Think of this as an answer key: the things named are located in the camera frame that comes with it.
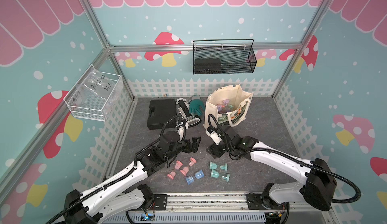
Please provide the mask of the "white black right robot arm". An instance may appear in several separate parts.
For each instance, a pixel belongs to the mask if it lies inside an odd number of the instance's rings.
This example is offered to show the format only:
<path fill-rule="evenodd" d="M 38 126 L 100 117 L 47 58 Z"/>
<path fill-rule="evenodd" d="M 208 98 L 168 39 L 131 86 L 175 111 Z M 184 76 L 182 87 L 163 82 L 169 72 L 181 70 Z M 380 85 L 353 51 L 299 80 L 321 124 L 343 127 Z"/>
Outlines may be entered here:
<path fill-rule="evenodd" d="M 349 204 L 361 198 L 360 188 L 349 179 L 333 173 L 323 159 L 306 160 L 276 150 L 262 141 L 250 137 L 240 137 L 231 126 L 221 126 L 215 116 L 207 117 L 209 127 L 206 134 L 213 144 L 207 152 L 214 158 L 225 153 L 236 161 L 247 159 L 270 166 L 292 177 L 295 182 L 288 184 L 268 184 L 268 197 L 276 203 L 306 202 L 310 206 L 327 212 L 333 203 Z M 353 197 L 335 199 L 337 181 L 351 186 L 355 191 Z"/>

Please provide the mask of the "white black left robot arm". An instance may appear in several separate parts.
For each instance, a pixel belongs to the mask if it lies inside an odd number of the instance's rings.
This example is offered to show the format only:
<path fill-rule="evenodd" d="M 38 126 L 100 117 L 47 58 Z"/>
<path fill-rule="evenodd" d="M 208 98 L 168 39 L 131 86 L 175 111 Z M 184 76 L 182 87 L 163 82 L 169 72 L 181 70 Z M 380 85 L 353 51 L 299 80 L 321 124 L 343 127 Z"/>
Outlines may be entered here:
<path fill-rule="evenodd" d="M 52 224 L 63 217 L 64 224 L 100 224 L 108 218 L 109 204 L 133 185 L 152 174 L 170 167 L 181 153 L 196 153 L 201 137 L 186 138 L 188 123 L 180 114 L 171 117 L 167 123 L 174 123 L 176 130 L 166 131 L 163 125 L 158 138 L 138 151 L 134 160 L 123 170 L 104 182 L 83 192 L 74 190 L 65 199 L 64 208 L 52 217 Z"/>

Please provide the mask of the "cream floral canvas tote bag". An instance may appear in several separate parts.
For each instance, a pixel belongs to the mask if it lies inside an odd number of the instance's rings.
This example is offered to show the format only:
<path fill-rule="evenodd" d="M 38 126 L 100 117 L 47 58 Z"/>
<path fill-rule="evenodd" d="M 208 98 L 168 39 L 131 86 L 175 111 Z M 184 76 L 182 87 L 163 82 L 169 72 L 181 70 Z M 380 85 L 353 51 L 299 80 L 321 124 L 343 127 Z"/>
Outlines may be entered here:
<path fill-rule="evenodd" d="M 208 128 L 211 123 L 214 123 L 213 120 L 208 119 L 210 114 L 216 118 L 219 124 L 224 123 L 231 127 L 239 125 L 246 119 L 253 95 L 253 93 L 244 91 L 240 85 L 218 88 L 207 98 L 203 127 Z M 218 112 L 216 105 L 222 104 L 225 99 L 230 100 L 229 105 L 223 108 L 222 112 Z"/>

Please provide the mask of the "green hourglass front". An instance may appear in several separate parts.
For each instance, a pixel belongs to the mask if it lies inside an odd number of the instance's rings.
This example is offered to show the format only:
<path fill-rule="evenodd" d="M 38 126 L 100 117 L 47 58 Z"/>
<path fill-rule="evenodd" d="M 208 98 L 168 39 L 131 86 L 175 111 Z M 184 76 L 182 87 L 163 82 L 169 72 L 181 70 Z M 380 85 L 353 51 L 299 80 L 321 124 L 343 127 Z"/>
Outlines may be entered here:
<path fill-rule="evenodd" d="M 211 170 L 210 173 L 211 178 L 219 179 L 225 182 L 229 182 L 230 180 L 230 174 L 229 173 L 220 173 L 216 170 Z"/>

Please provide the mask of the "purple hourglass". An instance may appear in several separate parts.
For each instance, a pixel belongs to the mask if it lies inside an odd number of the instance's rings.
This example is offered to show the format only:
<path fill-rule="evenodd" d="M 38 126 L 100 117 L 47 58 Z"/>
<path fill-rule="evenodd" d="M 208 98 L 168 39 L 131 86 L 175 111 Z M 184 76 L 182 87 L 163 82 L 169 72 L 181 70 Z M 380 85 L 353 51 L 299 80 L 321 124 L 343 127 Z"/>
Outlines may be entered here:
<path fill-rule="evenodd" d="M 223 101 L 222 101 L 222 106 L 223 106 L 223 108 L 227 107 L 227 106 L 229 105 L 229 102 L 230 102 L 229 99 L 223 100 Z"/>
<path fill-rule="evenodd" d="M 222 105 L 222 104 L 217 104 L 216 107 L 217 107 L 218 112 L 222 112 L 222 111 L 223 111 L 223 108 L 224 108 L 224 105 Z"/>

